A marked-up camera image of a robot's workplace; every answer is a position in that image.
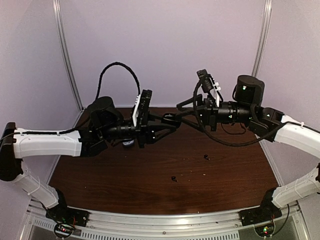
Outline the black earbud charging case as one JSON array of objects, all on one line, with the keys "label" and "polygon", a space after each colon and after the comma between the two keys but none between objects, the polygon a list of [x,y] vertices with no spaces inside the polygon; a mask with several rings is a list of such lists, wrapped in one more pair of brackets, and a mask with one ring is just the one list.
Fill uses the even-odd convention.
[{"label": "black earbud charging case", "polygon": [[167,112],[162,116],[161,122],[178,129],[181,126],[181,120],[177,118],[175,113]]}]

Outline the purple earbud charging case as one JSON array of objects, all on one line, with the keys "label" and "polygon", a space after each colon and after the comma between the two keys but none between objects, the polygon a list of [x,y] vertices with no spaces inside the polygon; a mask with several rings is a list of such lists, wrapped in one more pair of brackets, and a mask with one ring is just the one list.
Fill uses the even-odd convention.
[{"label": "purple earbud charging case", "polygon": [[134,144],[135,144],[135,140],[134,139],[125,139],[122,142],[122,145],[125,148],[130,148],[130,147],[134,146]]}]

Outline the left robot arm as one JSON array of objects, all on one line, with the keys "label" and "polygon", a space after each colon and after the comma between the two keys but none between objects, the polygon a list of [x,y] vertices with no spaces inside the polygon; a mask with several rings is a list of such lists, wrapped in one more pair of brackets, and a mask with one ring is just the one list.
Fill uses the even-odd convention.
[{"label": "left robot arm", "polygon": [[150,96],[140,94],[132,117],[125,119],[111,97],[99,97],[87,107],[88,118],[84,124],[70,130],[32,131],[16,128],[14,122],[7,123],[0,140],[0,179],[14,182],[38,199],[53,220],[69,221],[73,215],[64,194],[32,175],[23,164],[23,158],[50,155],[94,157],[115,140],[137,140],[141,148],[153,144],[162,139],[157,133],[166,130],[171,134],[180,127],[181,121],[174,113],[151,114],[150,100]]}]

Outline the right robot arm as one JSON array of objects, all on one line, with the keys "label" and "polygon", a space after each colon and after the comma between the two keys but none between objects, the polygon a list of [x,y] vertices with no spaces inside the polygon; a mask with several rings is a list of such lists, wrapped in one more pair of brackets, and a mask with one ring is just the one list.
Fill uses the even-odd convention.
[{"label": "right robot arm", "polygon": [[[228,147],[246,147],[262,140],[285,144],[315,158],[320,157],[320,132],[303,122],[294,120],[282,111],[263,107],[265,83],[251,75],[239,75],[233,89],[232,100],[224,101],[221,87],[205,70],[198,71],[198,82],[192,97],[177,104],[186,115],[194,115],[196,122],[187,125],[204,133],[216,143]],[[221,140],[213,132],[218,124],[240,123],[254,133],[255,140],[232,143]]]}]

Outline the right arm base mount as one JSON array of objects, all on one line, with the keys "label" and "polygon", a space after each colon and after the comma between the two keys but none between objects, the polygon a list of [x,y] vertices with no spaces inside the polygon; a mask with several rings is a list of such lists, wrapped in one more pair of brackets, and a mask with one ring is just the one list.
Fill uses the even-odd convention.
[{"label": "right arm base mount", "polygon": [[261,206],[241,210],[239,217],[243,227],[253,226],[254,232],[261,238],[271,237],[276,232],[275,219],[280,218],[280,209],[263,208]]}]

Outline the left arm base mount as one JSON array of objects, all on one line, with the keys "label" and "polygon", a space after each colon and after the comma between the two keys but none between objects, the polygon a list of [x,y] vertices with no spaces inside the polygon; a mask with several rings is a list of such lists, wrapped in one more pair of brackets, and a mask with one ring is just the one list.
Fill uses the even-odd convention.
[{"label": "left arm base mount", "polygon": [[89,212],[68,207],[66,211],[45,209],[45,217],[55,222],[53,233],[59,239],[70,237],[77,227],[86,227],[89,220]]}]

